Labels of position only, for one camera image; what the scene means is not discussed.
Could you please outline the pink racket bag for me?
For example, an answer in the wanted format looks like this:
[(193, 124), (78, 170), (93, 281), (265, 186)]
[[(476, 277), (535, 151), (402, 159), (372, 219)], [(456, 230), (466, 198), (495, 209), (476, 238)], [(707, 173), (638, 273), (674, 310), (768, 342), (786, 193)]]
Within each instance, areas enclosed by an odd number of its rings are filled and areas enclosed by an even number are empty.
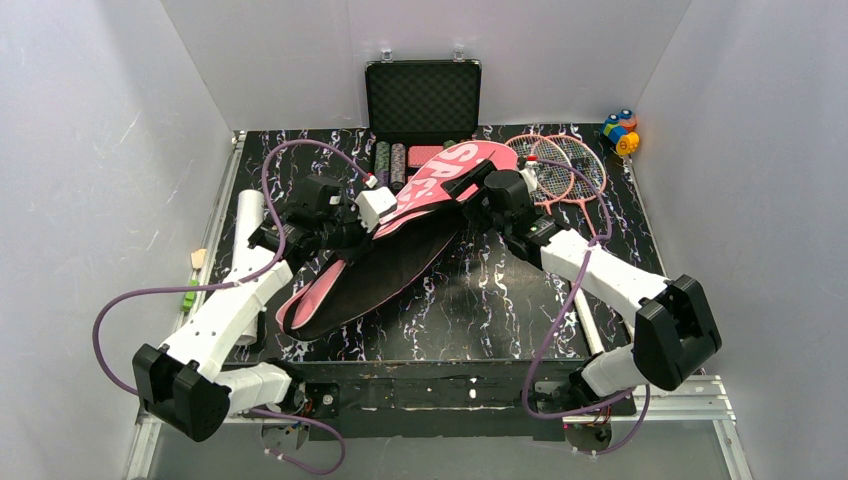
[(461, 204), (476, 187), (454, 199), (445, 183), (486, 161), (498, 170), (514, 170), (518, 154), (503, 143), (474, 140), (431, 157), (398, 192), (396, 211), (381, 221), (362, 256), (347, 262), (331, 255), (317, 276), (277, 310), (281, 330), (298, 340), (314, 340), (400, 294), (468, 227)]

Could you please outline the white shuttlecock tube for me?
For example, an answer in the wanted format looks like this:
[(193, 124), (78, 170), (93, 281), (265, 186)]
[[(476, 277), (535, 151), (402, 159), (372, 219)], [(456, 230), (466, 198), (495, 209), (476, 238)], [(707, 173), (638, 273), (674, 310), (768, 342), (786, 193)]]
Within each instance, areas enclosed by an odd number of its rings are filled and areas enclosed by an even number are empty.
[(249, 237), (264, 220), (264, 206), (265, 200), (261, 191), (243, 190), (238, 194), (230, 272), (237, 279), (260, 269), (273, 256), (262, 248), (249, 247)]

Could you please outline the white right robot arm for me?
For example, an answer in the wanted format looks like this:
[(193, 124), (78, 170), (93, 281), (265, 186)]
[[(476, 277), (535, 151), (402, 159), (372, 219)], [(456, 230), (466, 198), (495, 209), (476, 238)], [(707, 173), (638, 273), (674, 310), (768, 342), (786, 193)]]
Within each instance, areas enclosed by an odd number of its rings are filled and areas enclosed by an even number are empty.
[(485, 160), (443, 188), (452, 199), (470, 191), (465, 216), (495, 229), (517, 258), (568, 280), (573, 292), (590, 293), (633, 325), (631, 344), (595, 354), (571, 374), (581, 400), (643, 384), (675, 390), (723, 345), (703, 286), (688, 275), (671, 280), (639, 269), (556, 221), (533, 205), (531, 177)]

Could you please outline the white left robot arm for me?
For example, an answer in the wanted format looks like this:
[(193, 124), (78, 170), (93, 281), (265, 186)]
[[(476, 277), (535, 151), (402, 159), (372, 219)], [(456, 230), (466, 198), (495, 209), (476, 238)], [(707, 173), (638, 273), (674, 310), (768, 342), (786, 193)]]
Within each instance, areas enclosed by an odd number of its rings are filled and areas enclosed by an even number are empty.
[(233, 414), (267, 404), (298, 410), (300, 377), (280, 362), (226, 371), (224, 361), (268, 301), (322, 250), (352, 253), (370, 240), (397, 200), (371, 177), (349, 201), (339, 183), (309, 176), (294, 196), (271, 207), (266, 224), (249, 237), (259, 265), (232, 272), (229, 287), (214, 293), (158, 347), (142, 345), (132, 365), (142, 407), (201, 442)]

